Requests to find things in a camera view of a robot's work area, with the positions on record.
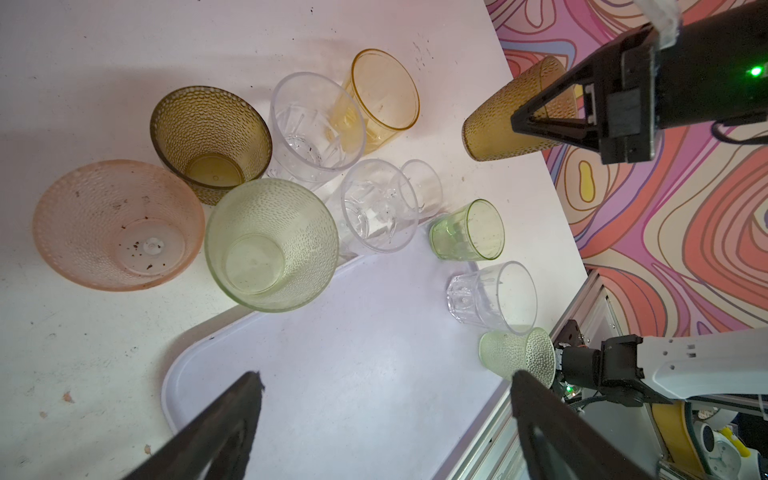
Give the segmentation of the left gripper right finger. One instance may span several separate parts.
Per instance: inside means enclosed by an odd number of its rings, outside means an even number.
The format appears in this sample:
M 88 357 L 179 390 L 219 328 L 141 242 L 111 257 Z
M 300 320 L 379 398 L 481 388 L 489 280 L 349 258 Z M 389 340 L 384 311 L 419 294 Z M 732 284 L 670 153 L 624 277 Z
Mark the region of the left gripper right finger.
M 510 388 L 512 415 L 531 479 L 650 479 L 529 372 Z

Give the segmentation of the small green glass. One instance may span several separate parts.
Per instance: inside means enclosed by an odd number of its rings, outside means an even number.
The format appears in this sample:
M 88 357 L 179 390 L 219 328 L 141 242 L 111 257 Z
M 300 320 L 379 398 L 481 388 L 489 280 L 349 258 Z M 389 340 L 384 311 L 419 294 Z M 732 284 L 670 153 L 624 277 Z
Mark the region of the small green glass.
M 435 220 L 429 241 L 433 253 L 443 260 L 495 260 L 505 247 L 505 228 L 496 207 L 476 199 Z

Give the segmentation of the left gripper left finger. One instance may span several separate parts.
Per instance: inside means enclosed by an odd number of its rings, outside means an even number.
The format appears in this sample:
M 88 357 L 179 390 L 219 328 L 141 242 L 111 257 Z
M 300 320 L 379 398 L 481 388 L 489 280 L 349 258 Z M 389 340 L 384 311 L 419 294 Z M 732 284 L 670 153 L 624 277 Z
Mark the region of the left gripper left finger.
M 256 435 L 265 387 L 248 371 L 129 479 L 242 479 Z

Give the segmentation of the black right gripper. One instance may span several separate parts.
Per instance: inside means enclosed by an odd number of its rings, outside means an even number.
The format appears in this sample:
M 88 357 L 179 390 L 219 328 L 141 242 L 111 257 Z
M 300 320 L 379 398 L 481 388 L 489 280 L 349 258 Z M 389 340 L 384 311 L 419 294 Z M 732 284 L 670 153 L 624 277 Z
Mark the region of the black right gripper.
M 651 161 L 657 137 L 657 54 L 658 34 L 651 25 L 620 35 L 526 102 L 512 115 L 512 129 L 534 135 L 528 153 L 568 144 L 599 152 L 605 165 Z M 574 85 L 591 88 L 592 120 L 535 117 Z

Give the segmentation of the olive amber textured cup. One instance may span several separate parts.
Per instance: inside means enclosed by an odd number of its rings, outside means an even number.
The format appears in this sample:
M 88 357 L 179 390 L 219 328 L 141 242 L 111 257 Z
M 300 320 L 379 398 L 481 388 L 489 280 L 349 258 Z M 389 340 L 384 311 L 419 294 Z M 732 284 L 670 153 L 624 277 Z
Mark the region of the olive amber textured cup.
M 547 56 L 479 106 L 462 126 L 462 141 L 470 157 L 478 162 L 494 161 L 556 146 L 556 141 L 514 132 L 511 116 L 565 73 L 557 58 Z

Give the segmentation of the yellow smooth cup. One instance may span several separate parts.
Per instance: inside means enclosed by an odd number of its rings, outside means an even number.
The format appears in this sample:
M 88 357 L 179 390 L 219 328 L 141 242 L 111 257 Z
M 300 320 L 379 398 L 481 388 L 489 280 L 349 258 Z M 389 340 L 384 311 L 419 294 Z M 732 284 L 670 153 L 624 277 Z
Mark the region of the yellow smooth cup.
M 338 97 L 331 125 L 344 133 L 365 130 L 365 154 L 370 154 L 409 130 L 417 122 L 421 102 L 407 69 L 389 53 L 369 48 L 354 58 Z

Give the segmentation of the pale green textured cup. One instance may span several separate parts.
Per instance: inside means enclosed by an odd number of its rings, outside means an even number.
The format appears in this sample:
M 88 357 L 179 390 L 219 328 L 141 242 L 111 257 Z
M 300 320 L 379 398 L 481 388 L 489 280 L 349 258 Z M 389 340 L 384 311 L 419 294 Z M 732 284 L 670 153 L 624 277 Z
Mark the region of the pale green textured cup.
M 550 388 L 555 379 L 555 349 L 547 331 L 540 327 L 525 336 L 486 332 L 480 337 L 478 355 L 486 369 L 508 381 L 519 370 L 530 373 L 545 388 Z

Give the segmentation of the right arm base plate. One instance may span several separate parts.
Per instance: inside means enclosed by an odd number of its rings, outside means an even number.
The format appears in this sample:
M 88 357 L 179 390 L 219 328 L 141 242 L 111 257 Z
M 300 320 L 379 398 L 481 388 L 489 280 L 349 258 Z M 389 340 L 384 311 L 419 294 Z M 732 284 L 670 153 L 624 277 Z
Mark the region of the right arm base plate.
M 558 324 L 552 342 L 556 349 L 586 346 L 579 324 L 574 319 L 564 320 Z

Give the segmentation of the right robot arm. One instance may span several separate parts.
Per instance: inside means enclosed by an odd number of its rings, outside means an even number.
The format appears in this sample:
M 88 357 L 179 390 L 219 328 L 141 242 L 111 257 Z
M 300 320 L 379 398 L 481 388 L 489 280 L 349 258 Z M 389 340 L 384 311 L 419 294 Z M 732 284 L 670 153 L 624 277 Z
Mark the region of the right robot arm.
M 614 399 L 693 399 L 767 390 L 767 125 L 668 129 L 653 161 L 603 165 L 550 149 L 546 163 L 585 265 L 638 343 L 579 347 L 566 379 L 618 372 Z

